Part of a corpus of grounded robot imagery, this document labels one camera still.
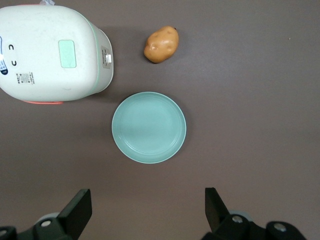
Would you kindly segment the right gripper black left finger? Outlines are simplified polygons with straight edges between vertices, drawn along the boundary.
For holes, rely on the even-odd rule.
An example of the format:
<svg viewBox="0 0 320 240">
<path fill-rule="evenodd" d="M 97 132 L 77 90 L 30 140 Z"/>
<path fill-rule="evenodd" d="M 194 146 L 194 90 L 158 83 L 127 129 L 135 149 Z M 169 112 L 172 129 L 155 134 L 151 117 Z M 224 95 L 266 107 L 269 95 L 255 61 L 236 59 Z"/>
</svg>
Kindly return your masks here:
<svg viewBox="0 0 320 240">
<path fill-rule="evenodd" d="M 56 217 L 17 234 L 18 240 L 77 240 L 92 216 L 91 191 L 81 189 Z"/>
</svg>

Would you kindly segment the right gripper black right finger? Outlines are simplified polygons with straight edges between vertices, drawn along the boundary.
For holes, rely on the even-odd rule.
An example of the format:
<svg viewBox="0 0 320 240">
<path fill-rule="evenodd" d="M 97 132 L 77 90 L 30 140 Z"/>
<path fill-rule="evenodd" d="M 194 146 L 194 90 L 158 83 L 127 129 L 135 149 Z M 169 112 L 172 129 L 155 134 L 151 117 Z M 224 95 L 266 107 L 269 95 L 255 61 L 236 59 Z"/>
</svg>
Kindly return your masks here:
<svg viewBox="0 0 320 240">
<path fill-rule="evenodd" d="M 230 213 L 214 187 L 205 189 L 205 215 L 211 231 L 204 240 L 304 240 L 292 224 L 270 221 L 260 227 L 240 213 Z"/>
</svg>

